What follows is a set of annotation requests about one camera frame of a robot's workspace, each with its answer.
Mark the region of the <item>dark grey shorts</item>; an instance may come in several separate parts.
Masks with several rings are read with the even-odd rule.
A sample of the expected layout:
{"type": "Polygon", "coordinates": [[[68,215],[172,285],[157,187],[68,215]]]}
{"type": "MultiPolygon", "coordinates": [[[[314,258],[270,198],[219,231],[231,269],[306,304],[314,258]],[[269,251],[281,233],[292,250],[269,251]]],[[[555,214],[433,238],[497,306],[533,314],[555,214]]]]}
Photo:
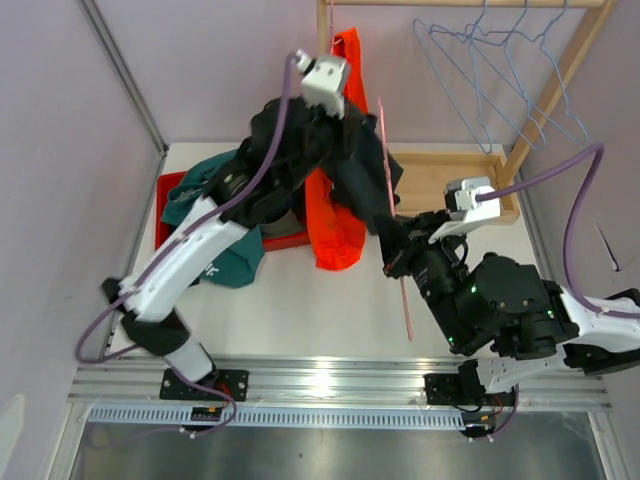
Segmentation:
{"type": "Polygon", "coordinates": [[[361,112],[351,102],[335,124],[335,143],[321,165],[331,182],[330,199],[346,208],[376,235],[378,216],[390,214],[389,191],[397,188],[404,169],[376,133],[378,118],[361,112]]]}

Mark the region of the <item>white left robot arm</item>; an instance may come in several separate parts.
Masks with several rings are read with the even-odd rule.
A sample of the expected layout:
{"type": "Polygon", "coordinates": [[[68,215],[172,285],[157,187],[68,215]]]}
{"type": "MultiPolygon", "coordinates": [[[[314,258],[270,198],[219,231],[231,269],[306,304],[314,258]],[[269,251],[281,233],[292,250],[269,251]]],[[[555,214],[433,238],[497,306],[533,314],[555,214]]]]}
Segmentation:
{"type": "Polygon", "coordinates": [[[331,115],[300,97],[268,102],[143,270],[103,281],[102,292],[122,313],[129,339],[176,370],[192,398],[209,398],[217,376],[213,360],[177,314],[177,299],[221,253],[284,207],[315,169],[347,160],[359,121],[352,103],[343,115],[331,115]]]}

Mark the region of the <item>pink hanger of grey shorts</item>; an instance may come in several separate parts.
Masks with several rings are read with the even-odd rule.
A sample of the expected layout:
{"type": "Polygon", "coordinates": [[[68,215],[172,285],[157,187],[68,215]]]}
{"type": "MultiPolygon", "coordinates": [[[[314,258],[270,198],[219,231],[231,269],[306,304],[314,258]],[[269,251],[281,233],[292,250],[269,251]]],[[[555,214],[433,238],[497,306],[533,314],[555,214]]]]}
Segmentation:
{"type": "MultiPolygon", "coordinates": [[[[389,152],[388,152],[388,145],[387,145],[387,139],[386,139],[384,106],[380,97],[378,97],[377,103],[378,103],[378,113],[379,113],[380,139],[381,139],[382,153],[383,153],[383,166],[384,166],[385,178],[386,178],[386,184],[387,184],[389,209],[390,209],[391,216],[395,217],[396,210],[395,210],[394,190],[392,185],[391,167],[389,162],[389,152]]],[[[405,277],[400,277],[398,281],[399,281],[401,297],[402,297],[403,315],[405,320],[407,339],[410,343],[412,343],[414,334],[413,334],[413,327],[412,327],[412,322],[410,317],[410,309],[409,309],[405,277]]]]}

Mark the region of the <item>blue hanger of teal shorts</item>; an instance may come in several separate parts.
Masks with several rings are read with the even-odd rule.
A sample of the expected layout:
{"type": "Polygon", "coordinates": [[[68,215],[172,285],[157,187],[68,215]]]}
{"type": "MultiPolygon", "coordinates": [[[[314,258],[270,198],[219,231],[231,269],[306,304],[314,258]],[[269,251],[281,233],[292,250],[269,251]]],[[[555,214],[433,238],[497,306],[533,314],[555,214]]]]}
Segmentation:
{"type": "Polygon", "coordinates": [[[456,57],[449,51],[444,41],[452,40],[454,44],[474,47],[476,31],[481,26],[487,10],[488,2],[484,1],[480,13],[462,30],[452,30],[443,24],[428,22],[420,18],[414,18],[411,24],[412,34],[417,40],[427,65],[434,74],[453,112],[470,135],[471,140],[484,154],[492,153],[494,148],[490,129],[483,120],[483,100],[478,85],[478,70],[474,63],[474,57],[471,57],[471,74],[468,74],[465,68],[459,64],[456,57]],[[463,83],[469,86],[473,92],[476,108],[475,119],[469,117],[465,107],[461,104],[459,94],[455,91],[455,76],[459,76],[463,83]]]}

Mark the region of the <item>blue hanger of navy shorts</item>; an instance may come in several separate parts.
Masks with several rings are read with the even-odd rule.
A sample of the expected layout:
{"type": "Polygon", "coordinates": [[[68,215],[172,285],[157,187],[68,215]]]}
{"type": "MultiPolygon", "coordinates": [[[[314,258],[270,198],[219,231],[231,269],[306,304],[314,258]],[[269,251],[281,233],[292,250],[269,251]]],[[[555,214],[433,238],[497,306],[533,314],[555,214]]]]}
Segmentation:
{"type": "Polygon", "coordinates": [[[533,102],[525,89],[524,83],[521,81],[519,72],[509,52],[509,42],[511,38],[516,34],[522,33],[522,31],[519,29],[519,25],[528,13],[529,2],[525,1],[524,4],[525,6],[523,7],[522,13],[510,29],[489,30],[485,32],[482,29],[482,21],[488,13],[489,2],[483,1],[481,4],[481,13],[472,23],[469,23],[465,27],[464,33],[466,35],[466,41],[468,44],[467,51],[471,60],[472,67],[472,85],[477,106],[476,120],[479,126],[482,128],[483,132],[486,134],[488,143],[493,144],[493,138],[491,135],[491,130],[484,120],[484,103],[488,103],[489,106],[498,114],[498,116],[507,123],[507,125],[517,134],[519,140],[524,140],[529,147],[531,147],[534,151],[537,151],[545,145],[546,138],[545,135],[541,132],[539,123],[533,119],[533,102]],[[485,55],[482,48],[483,45],[488,45],[490,47],[499,47],[502,49],[503,57],[506,60],[508,66],[508,73],[502,73],[491,61],[488,60],[488,57],[485,55]],[[482,89],[482,83],[478,77],[479,69],[476,62],[477,55],[480,55],[480,59],[483,60],[498,75],[499,80],[509,86],[525,103],[526,119],[533,121],[534,127],[537,129],[540,135],[538,140],[534,140],[531,134],[526,134],[523,127],[517,128],[515,123],[486,96],[484,90],[482,89]]]}

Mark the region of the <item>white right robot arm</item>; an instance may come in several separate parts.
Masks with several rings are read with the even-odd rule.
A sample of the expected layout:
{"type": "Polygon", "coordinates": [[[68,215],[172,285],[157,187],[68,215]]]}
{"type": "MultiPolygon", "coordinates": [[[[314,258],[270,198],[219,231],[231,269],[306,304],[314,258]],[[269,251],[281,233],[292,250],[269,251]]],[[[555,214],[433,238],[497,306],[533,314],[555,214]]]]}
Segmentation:
{"type": "Polygon", "coordinates": [[[378,214],[374,222],[384,274],[414,280],[451,353],[465,356],[456,380],[464,401],[479,403],[550,370],[604,375],[638,366],[638,290],[589,309],[533,265],[488,252],[470,269],[456,253],[468,247],[465,235],[432,237],[449,218],[378,214]]]}

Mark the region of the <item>teal green shorts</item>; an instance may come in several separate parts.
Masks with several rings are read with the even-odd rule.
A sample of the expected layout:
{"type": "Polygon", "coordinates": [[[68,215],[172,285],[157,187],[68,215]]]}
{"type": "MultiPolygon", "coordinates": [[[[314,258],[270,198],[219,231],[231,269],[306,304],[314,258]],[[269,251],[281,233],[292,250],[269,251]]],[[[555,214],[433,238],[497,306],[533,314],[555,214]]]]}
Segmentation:
{"type": "MultiPolygon", "coordinates": [[[[165,188],[160,194],[164,206],[160,209],[158,220],[168,226],[169,233],[172,233],[191,211],[193,203],[203,193],[208,180],[231,161],[235,154],[236,149],[233,149],[204,159],[188,169],[172,188],[165,188]]],[[[264,255],[261,231],[256,227],[211,261],[192,284],[207,281],[234,289],[248,286],[255,281],[264,255]]]]}

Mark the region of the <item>orange shorts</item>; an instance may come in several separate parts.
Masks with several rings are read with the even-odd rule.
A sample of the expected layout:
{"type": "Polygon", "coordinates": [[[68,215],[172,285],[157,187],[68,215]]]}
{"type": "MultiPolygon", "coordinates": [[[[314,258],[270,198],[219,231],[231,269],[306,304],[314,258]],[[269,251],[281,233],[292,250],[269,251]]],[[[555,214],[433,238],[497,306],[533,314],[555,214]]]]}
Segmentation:
{"type": "MultiPolygon", "coordinates": [[[[346,84],[346,99],[362,113],[368,113],[362,80],[362,52],[356,27],[337,33],[332,52],[351,66],[346,84]]],[[[316,267],[330,271],[345,270],[356,264],[365,244],[366,226],[351,211],[330,199],[332,182],[321,170],[314,170],[305,181],[306,226],[316,257],[316,267]]]]}

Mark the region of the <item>pink hanger of orange shorts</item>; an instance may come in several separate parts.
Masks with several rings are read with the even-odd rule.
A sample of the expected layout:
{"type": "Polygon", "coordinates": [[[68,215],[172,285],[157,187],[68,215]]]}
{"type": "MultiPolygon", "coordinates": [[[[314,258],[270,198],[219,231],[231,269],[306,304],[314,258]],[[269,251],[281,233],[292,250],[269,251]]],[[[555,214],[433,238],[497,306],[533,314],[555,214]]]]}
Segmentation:
{"type": "Polygon", "coordinates": [[[319,40],[322,43],[324,52],[346,57],[351,27],[338,19],[337,7],[337,1],[321,1],[319,3],[319,40]]]}

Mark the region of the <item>light blue wire hanger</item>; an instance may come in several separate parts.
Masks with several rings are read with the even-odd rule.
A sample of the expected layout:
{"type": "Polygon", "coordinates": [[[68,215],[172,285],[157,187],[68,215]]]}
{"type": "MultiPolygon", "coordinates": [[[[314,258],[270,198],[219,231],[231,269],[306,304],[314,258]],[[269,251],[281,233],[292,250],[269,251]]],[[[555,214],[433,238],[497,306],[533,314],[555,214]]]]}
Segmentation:
{"type": "MultiPolygon", "coordinates": [[[[533,1],[528,2],[529,11],[534,7],[534,5],[533,1]]],[[[534,55],[534,60],[542,60],[544,64],[550,65],[547,83],[545,87],[539,92],[536,100],[532,99],[527,89],[525,88],[530,99],[533,102],[533,119],[539,123],[541,132],[545,135],[544,128],[548,123],[550,123],[571,142],[573,142],[574,144],[582,145],[589,139],[589,134],[587,133],[587,130],[584,127],[582,121],[571,111],[570,100],[566,91],[566,87],[570,83],[572,75],[575,73],[575,70],[579,66],[579,63],[581,61],[580,48],[586,47],[586,41],[582,40],[581,36],[579,35],[579,30],[576,29],[574,31],[573,37],[566,44],[565,50],[559,58],[556,58],[547,49],[546,45],[549,32],[552,31],[555,28],[555,25],[561,21],[562,17],[571,6],[571,1],[559,1],[559,5],[556,5],[556,1],[553,1],[553,3],[549,6],[543,5],[543,8],[549,7],[557,9],[558,13],[547,22],[544,28],[540,28],[535,34],[529,35],[525,30],[522,30],[519,25],[519,29],[522,31],[522,33],[514,35],[511,40],[516,37],[521,37],[523,40],[538,49],[539,54],[534,55]],[[562,127],[558,122],[551,119],[552,112],[559,102],[564,105],[565,117],[571,120],[578,128],[578,134],[573,135],[565,127],[562,127]]],[[[540,135],[537,129],[534,127],[534,123],[532,120],[526,119],[522,127],[524,128],[524,132],[526,134],[531,134],[534,140],[539,139],[540,135]]],[[[523,146],[526,150],[532,149],[525,143],[524,140],[519,140],[518,138],[514,144],[514,147],[517,146],[523,146]]]]}

